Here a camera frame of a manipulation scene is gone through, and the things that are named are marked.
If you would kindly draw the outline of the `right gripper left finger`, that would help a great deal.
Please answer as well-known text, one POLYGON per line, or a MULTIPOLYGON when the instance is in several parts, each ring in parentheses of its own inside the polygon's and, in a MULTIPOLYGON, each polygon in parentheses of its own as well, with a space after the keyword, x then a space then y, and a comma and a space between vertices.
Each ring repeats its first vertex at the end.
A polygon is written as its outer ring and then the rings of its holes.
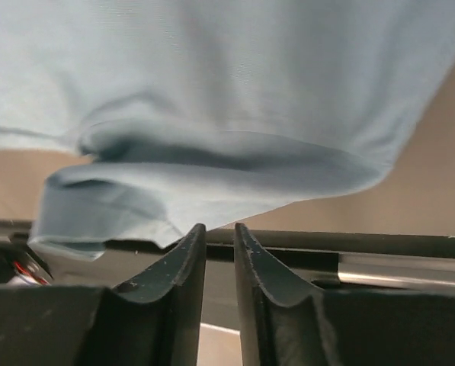
POLYGON ((79 365, 195 365, 206 264, 195 225, 166 255, 104 292, 79 365))

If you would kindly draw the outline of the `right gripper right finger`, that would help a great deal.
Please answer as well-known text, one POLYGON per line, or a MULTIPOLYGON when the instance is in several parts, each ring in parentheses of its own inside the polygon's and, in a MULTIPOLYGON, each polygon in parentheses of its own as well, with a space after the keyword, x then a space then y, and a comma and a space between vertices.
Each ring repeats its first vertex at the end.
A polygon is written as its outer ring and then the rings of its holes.
POLYGON ((234 265, 245 365, 340 365, 324 294, 269 253, 238 223, 234 265))

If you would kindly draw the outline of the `blue t shirt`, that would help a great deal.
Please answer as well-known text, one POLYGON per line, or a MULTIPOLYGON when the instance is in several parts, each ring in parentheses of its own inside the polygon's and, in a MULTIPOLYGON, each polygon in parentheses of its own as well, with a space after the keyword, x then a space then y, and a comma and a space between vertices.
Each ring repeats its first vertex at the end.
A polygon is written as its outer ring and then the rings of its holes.
POLYGON ((0 150, 91 157, 28 244, 92 261, 371 188, 455 65, 455 1, 0 1, 0 150))

